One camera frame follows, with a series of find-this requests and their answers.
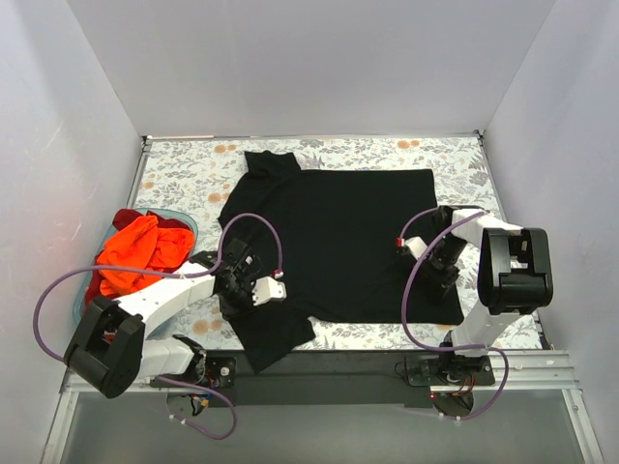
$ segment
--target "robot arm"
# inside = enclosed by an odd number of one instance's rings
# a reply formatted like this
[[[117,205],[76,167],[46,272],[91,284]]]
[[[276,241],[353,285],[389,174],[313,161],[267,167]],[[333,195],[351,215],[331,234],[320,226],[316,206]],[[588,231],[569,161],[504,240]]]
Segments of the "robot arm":
[[[433,221],[439,230],[482,211],[475,207],[439,207]],[[453,346],[481,343],[490,346],[507,327],[552,299],[552,273],[547,234],[522,228],[488,214],[462,224],[445,236],[427,258],[420,278],[435,301],[440,301],[457,280],[456,262],[466,244],[480,250],[479,301],[446,340]],[[415,237],[402,245],[418,259],[426,249]],[[487,350],[460,350],[457,355],[477,358]]]
[[[215,254],[198,253],[175,274],[204,272]],[[232,240],[224,255],[212,275],[164,278],[115,301],[96,298],[86,308],[65,352],[65,364],[108,398],[124,392],[136,378],[171,374],[197,382],[205,368],[206,351],[180,335],[146,340],[158,326],[218,293],[232,302],[222,310],[226,319],[286,296],[284,284],[271,276],[251,279],[248,269],[255,255],[246,244]]]

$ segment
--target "floral tablecloth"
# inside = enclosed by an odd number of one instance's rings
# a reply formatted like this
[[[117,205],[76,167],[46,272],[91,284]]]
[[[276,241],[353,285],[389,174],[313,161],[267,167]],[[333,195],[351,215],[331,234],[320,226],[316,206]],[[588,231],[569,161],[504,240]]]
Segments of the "floral tablecloth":
[[[167,208],[198,224],[196,249],[217,248],[221,207],[247,171],[244,151],[295,154],[303,169],[389,170],[431,168],[439,204],[479,205],[500,217],[477,138],[246,139],[156,141],[152,145],[135,207]],[[457,290],[464,314],[477,301],[478,254],[468,247],[459,263]],[[336,324],[312,319],[316,338],[298,349],[411,349],[399,324]],[[425,343],[438,344],[450,326],[411,324]],[[221,318],[218,299],[198,302],[166,323],[157,336],[186,334],[207,349],[242,349]],[[541,348],[531,316],[522,317],[497,340],[503,348]]]

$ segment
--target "white enclosure wall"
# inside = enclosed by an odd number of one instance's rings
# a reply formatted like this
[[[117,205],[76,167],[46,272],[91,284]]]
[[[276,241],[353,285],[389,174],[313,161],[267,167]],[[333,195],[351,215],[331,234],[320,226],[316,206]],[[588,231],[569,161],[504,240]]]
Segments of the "white enclosure wall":
[[[32,335],[57,276],[96,250],[126,201],[139,137],[64,0],[0,0],[0,461],[41,460],[64,366]],[[44,307],[64,353],[77,281]]]
[[[555,296],[606,462],[619,462],[619,2],[557,0],[487,130],[508,219],[548,231]]]
[[[137,131],[487,127],[553,0],[69,0]]]

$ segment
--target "purple cable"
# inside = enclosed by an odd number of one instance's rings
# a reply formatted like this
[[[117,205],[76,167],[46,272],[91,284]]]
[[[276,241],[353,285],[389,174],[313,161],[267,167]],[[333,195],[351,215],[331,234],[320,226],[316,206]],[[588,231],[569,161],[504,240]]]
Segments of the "purple cable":
[[[409,220],[406,223],[406,225],[402,229],[402,234],[400,236],[403,237],[404,232],[414,220],[428,213],[431,213],[434,210],[435,208],[431,210],[426,210],[414,216],[411,220]],[[501,383],[499,384],[499,388],[496,390],[496,393],[492,396],[492,398],[490,399],[488,403],[486,403],[482,408],[480,408],[479,411],[476,411],[475,413],[470,414],[468,416],[461,417],[460,419],[462,421],[468,421],[470,419],[475,419],[476,417],[480,416],[485,411],[487,411],[496,402],[501,392],[505,388],[505,385],[507,384],[507,378],[508,378],[509,370],[510,370],[510,364],[507,359],[507,355],[500,348],[494,348],[493,346],[485,346],[483,343],[470,343],[468,345],[459,345],[459,346],[450,346],[450,347],[426,345],[425,343],[415,338],[413,333],[410,332],[410,329],[408,329],[408,324],[406,322],[406,312],[407,312],[406,309],[408,308],[408,296],[410,294],[410,289],[413,286],[413,281],[415,280],[415,276],[417,275],[417,272],[419,272],[419,269],[421,268],[422,263],[426,260],[429,254],[432,253],[432,251],[436,248],[436,246],[440,243],[440,241],[443,240],[443,237],[449,234],[452,230],[456,229],[457,227],[460,227],[462,224],[465,224],[466,222],[473,220],[475,218],[479,218],[485,214],[486,213],[484,212],[479,212],[479,213],[476,213],[475,215],[465,217],[464,219],[453,223],[452,225],[447,227],[445,230],[443,230],[441,233],[439,233],[436,236],[436,238],[432,242],[430,242],[430,244],[427,246],[427,248],[424,250],[422,255],[419,257],[419,259],[415,263],[415,266],[413,267],[413,270],[411,271],[410,276],[408,277],[408,280],[406,281],[406,286],[404,287],[404,295],[402,297],[402,307],[401,307],[402,327],[404,328],[404,331],[406,332],[406,335],[408,336],[410,341],[412,341],[414,344],[416,344],[420,348],[423,348],[424,350],[428,350],[428,351],[438,352],[438,353],[447,353],[447,352],[454,352],[454,351],[459,351],[459,350],[480,350],[481,349],[481,350],[495,351],[499,355],[501,355],[501,358],[503,358],[503,362],[505,363],[505,373],[503,374],[503,380],[501,380]],[[410,411],[410,412],[414,414],[421,414],[423,416],[428,415],[428,413],[422,413],[422,412],[417,412],[417,411]],[[454,420],[454,421],[457,420],[457,418],[453,416],[445,416],[445,417],[448,419]]]
[[[234,407],[234,404],[232,404],[232,401],[230,401],[226,396],[222,395],[218,391],[215,391],[215,390],[212,390],[212,389],[208,389],[206,387],[200,387],[200,386],[194,385],[194,384],[188,384],[187,382],[179,382],[177,380],[168,379],[167,377],[165,377],[163,375],[158,375],[157,377],[155,377],[155,379],[160,380],[162,382],[166,382],[167,384],[173,385],[175,387],[184,387],[184,388],[187,388],[187,389],[200,390],[201,392],[210,393],[211,395],[216,396],[217,398],[219,398],[221,401],[223,401],[227,405],[228,408],[230,408],[230,413],[232,413],[232,426],[223,435],[218,435],[216,433],[213,433],[213,432],[207,430],[206,428],[204,428],[203,426],[201,426],[201,425],[199,425],[199,424],[197,424],[197,423],[195,423],[195,422],[193,422],[191,420],[187,420],[186,418],[184,418],[182,416],[178,416],[176,414],[173,414],[172,416],[177,421],[180,421],[180,422],[185,421],[184,423],[186,425],[188,425],[189,427],[197,430],[202,435],[206,435],[207,437],[212,438],[213,440],[225,440],[230,435],[232,435],[232,433],[236,429],[236,425],[238,423],[238,417],[236,415],[236,408]]]
[[[281,252],[281,240],[280,240],[280,236],[278,235],[278,232],[275,230],[275,227],[273,227],[273,225],[262,216],[255,215],[253,213],[242,213],[238,216],[233,217],[230,220],[230,222],[226,224],[225,227],[223,228],[223,231],[221,232],[221,236],[220,236],[220,243],[219,243],[218,250],[217,250],[217,259],[215,260],[215,263],[213,263],[213,266],[211,267],[211,269],[208,269],[204,272],[180,275],[180,274],[160,273],[158,271],[147,271],[145,269],[127,268],[124,266],[108,266],[108,265],[96,264],[93,266],[84,266],[83,268],[73,269],[72,271],[69,271],[66,274],[59,276],[53,282],[51,282],[47,286],[47,288],[45,288],[45,290],[39,297],[37,304],[35,305],[35,310],[34,310],[34,314],[32,318],[32,331],[34,332],[35,340],[37,341],[41,349],[45,351],[46,354],[48,354],[54,360],[62,362],[63,360],[62,356],[51,351],[51,349],[49,349],[49,347],[43,341],[43,338],[41,337],[41,329],[39,327],[39,319],[41,316],[41,308],[43,307],[45,298],[47,298],[49,293],[51,293],[51,291],[63,280],[66,280],[67,278],[75,276],[77,274],[88,273],[92,271],[123,271],[127,273],[144,274],[146,276],[159,276],[159,277],[168,277],[168,278],[181,278],[181,277],[198,278],[198,277],[208,276],[209,274],[212,274],[221,264],[222,254],[223,254],[223,251],[222,251],[223,240],[225,239],[225,235],[230,230],[230,227],[232,226],[232,224],[234,224],[237,220],[242,219],[242,218],[258,219],[259,221],[263,222],[269,228],[269,230],[273,234],[273,237],[275,238],[275,241],[278,245],[278,271],[282,271],[283,256]]]
[[[39,346],[41,347],[41,349],[43,351],[45,351],[46,354],[48,354],[50,357],[52,357],[54,360],[62,362],[63,358],[62,356],[60,356],[57,353],[54,353],[53,351],[51,351],[51,349],[45,344],[45,342],[43,341],[43,338],[41,337],[41,329],[39,327],[39,320],[41,317],[41,308],[43,307],[43,303],[45,301],[45,298],[47,298],[47,296],[49,295],[49,293],[51,293],[51,291],[63,280],[66,280],[69,277],[72,276],[76,276],[77,274],[81,274],[81,273],[88,273],[88,272],[92,272],[92,271],[123,271],[123,272],[128,272],[128,273],[137,273],[137,274],[144,274],[147,276],[159,276],[159,277],[168,277],[168,278],[198,278],[198,277],[204,277],[204,276],[208,276],[209,274],[212,274],[221,264],[222,261],[222,254],[223,254],[223,240],[225,239],[225,235],[228,233],[228,231],[230,230],[230,227],[232,226],[232,224],[234,224],[237,220],[242,219],[242,218],[254,218],[254,219],[258,219],[259,221],[263,222],[271,231],[271,233],[273,234],[273,237],[275,238],[276,244],[278,245],[278,268],[277,271],[278,272],[283,272],[283,267],[282,267],[282,262],[283,262],[283,255],[282,255],[282,251],[281,251],[281,240],[280,240],[280,236],[278,235],[278,232],[275,230],[275,227],[273,227],[273,225],[271,224],[271,222],[269,222],[267,219],[265,219],[262,216],[259,215],[255,215],[253,213],[242,213],[240,215],[237,215],[235,217],[233,217],[230,222],[228,224],[225,225],[225,227],[223,228],[222,232],[221,232],[221,236],[220,236],[220,242],[219,242],[219,246],[218,246],[218,250],[217,250],[217,259],[215,260],[215,263],[213,263],[213,266],[202,272],[202,273],[194,273],[194,274],[185,274],[185,275],[180,275],[180,274],[169,274],[169,273],[160,273],[157,271],[147,271],[144,269],[137,269],[137,268],[127,268],[124,266],[107,266],[107,265],[94,265],[94,266],[84,266],[82,268],[78,268],[78,269],[74,269],[72,271],[69,271],[68,273],[61,275],[60,277],[56,278],[53,282],[51,282],[47,288],[45,288],[45,290],[43,291],[43,293],[41,294],[41,296],[39,297],[39,300],[37,301],[37,304],[35,305],[35,310],[34,310],[34,314],[32,317],[32,331],[34,333],[35,336],[35,340],[37,341],[37,343],[39,344]],[[207,389],[206,387],[199,387],[198,385],[192,385],[192,384],[188,384],[185,382],[177,382],[175,380],[171,380],[168,379],[166,377],[163,376],[157,376],[157,378],[163,382],[166,382],[170,385],[176,385],[178,387],[187,387],[190,389],[197,389],[197,390],[201,390],[203,392],[208,392],[210,394],[213,394],[214,396],[216,396],[217,398],[221,399],[229,408],[230,411],[232,413],[232,426],[230,427],[230,430],[228,430],[226,433],[224,433],[223,435],[217,435],[214,434],[212,432],[209,432],[207,429],[205,429],[204,427],[198,425],[195,422],[192,422],[190,420],[185,420],[185,418],[181,418],[180,416],[176,416],[174,415],[174,417],[176,419],[178,419],[179,421],[185,421],[185,423],[194,428],[195,430],[197,430],[198,432],[206,435],[209,438],[212,438],[213,440],[223,440],[227,437],[229,437],[232,432],[234,432],[234,429],[236,428],[236,424],[237,424],[237,416],[236,416],[236,410],[234,408],[234,404],[232,404],[232,402],[225,397],[224,395],[222,395],[221,393],[219,393],[218,391],[213,391],[211,389]]]
[[[413,216],[411,219],[408,220],[408,222],[406,222],[404,224],[404,227],[402,227],[402,231],[399,233],[399,236],[401,238],[404,238],[404,235],[406,235],[406,231],[408,230],[408,227],[410,227],[410,224],[412,224],[417,219],[419,219],[419,218],[421,218],[421,217],[423,217],[425,215],[428,215],[430,213],[434,213],[436,210],[438,210],[438,206],[435,207],[435,208],[430,208],[429,210],[421,211],[417,215]]]

